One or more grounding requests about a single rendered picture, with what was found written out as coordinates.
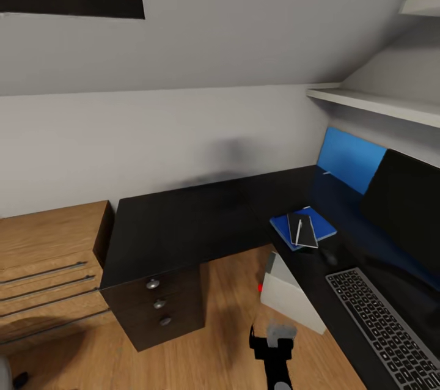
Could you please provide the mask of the mouse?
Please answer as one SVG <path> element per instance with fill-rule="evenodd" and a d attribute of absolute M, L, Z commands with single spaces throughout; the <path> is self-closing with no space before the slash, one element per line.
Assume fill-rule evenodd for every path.
<path fill-rule="evenodd" d="M 321 248 L 320 253 L 323 256 L 323 258 L 327 264 L 332 265 L 332 266 L 335 266 L 338 264 L 336 256 L 328 248 Z"/>

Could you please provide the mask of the folder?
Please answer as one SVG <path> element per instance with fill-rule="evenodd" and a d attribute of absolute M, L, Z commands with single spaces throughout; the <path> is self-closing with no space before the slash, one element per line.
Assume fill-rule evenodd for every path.
<path fill-rule="evenodd" d="M 310 216 L 313 231 L 315 232 L 316 236 L 316 241 L 320 241 L 326 237 L 335 235 L 337 232 L 335 228 L 330 225 L 330 223 L 328 223 L 310 206 L 292 211 L 292 213 L 299 213 L 300 215 Z M 275 228 L 276 232 L 281 236 L 281 238 L 286 242 L 286 244 L 288 244 L 292 251 L 303 248 L 303 246 L 297 245 L 297 243 L 292 244 L 292 241 L 290 240 L 288 215 L 286 213 L 271 218 L 270 223 Z"/>

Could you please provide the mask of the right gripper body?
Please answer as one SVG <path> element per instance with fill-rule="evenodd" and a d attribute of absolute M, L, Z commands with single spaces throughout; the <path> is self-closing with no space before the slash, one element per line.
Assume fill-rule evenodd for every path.
<path fill-rule="evenodd" d="M 251 325 L 253 328 L 252 337 L 254 334 L 254 323 Z M 292 358 L 291 353 L 291 343 L 289 338 L 279 338 L 277 339 L 278 347 L 269 348 L 266 337 L 254 336 L 254 357 L 255 359 L 264 359 L 264 367 L 270 361 L 275 361 L 275 359 L 284 362 L 287 366 L 286 359 Z"/>

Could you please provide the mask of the keyboard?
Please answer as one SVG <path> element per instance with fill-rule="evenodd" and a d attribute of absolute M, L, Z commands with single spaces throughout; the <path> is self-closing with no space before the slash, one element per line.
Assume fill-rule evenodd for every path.
<path fill-rule="evenodd" d="M 359 268 L 326 276 L 400 390 L 440 390 L 440 361 Z"/>

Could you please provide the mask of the monitor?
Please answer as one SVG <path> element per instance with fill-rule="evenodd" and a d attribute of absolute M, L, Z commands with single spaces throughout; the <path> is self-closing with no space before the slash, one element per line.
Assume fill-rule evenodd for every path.
<path fill-rule="evenodd" d="M 440 279 L 440 167 L 387 149 L 356 211 Z M 409 272 L 367 259 L 440 292 Z"/>

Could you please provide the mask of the notebook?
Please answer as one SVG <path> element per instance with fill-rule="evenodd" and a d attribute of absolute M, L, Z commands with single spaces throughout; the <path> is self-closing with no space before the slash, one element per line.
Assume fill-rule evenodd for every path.
<path fill-rule="evenodd" d="M 310 216 L 288 212 L 288 225 L 292 244 L 318 248 Z"/>

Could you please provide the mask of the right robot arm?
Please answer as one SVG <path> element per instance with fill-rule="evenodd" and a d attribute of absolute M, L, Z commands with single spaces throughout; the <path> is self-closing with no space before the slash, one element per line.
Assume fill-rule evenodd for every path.
<path fill-rule="evenodd" d="M 266 334 L 267 337 L 254 336 L 254 323 L 252 323 L 249 346 L 254 348 L 255 359 L 264 359 L 268 390 L 292 390 L 286 359 L 292 358 L 291 348 L 293 348 L 293 337 L 297 335 L 296 328 L 293 325 L 267 326 Z M 284 362 L 286 366 L 275 359 Z"/>

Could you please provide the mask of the swivel chair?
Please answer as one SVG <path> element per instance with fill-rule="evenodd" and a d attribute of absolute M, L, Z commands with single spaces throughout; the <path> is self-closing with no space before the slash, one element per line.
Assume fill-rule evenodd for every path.
<path fill-rule="evenodd" d="M 15 379 L 12 378 L 10 364 L 5 356 L 0 356 L 0 390 L 18 389 L 28 381 L 27 372 L 19 374 Z"/>

